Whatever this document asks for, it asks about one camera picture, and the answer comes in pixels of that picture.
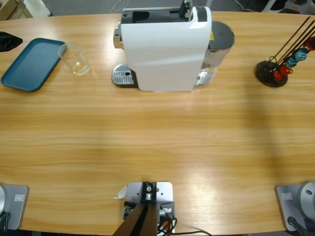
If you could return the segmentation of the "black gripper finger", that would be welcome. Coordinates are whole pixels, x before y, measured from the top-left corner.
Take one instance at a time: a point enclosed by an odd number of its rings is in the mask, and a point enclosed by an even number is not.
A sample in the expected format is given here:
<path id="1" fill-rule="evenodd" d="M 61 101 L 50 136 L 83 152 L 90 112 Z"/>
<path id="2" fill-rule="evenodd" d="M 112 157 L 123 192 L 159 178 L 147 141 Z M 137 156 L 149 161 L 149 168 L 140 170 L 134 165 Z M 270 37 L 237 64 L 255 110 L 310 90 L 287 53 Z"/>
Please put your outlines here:
<path id="1" fill-rule="evenodd" d="M 20 44 L 23 43 L 23 40 L 19 37 L 6 33 L 4 31 L 0 32 L 0 51 L 8 52 Z"/>

